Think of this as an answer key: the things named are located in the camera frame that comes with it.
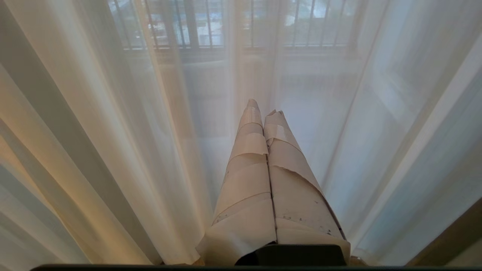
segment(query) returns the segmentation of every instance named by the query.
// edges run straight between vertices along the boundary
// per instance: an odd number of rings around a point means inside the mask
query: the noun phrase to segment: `balcony railing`
[[[145,41],[135,16],[133,0],[108,0],[125,50],[144,50]],[[151,38],[156,49],[169,47],[162,8],[170,8],[179,48],[224,48],[224,0],[142,0]],[[262,47],[263,23],[268,16],[265,0],[244,0],[242,31],[244,46]],[[356,44],[363,1],[291,0],[283,20],[287,48],[346,48]]]

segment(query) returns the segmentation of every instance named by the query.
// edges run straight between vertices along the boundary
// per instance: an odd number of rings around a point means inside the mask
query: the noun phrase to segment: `beige paper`
[[[261,114],[254,100],[240,119],[214,221],[196,248],[206,265],[234,265],[276,240]]]
[[[350,243],[325,200],[282,111],[265,118],[269,176],[279,244],[336,244],[345,261]]]

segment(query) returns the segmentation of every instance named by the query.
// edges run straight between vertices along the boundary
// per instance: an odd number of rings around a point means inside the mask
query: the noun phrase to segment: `curtain fold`
[[[482,196],[482,3],[2,0],[0,267],[192,263],[249,98],[401,265]]]

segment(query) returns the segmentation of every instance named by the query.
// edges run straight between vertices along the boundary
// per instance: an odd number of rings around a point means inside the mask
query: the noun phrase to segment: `white curtain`
[[[249,98],[284,111],[370,264],[405,264],[482,196],[480,1],[0,12],[0,269],[195,261]]]

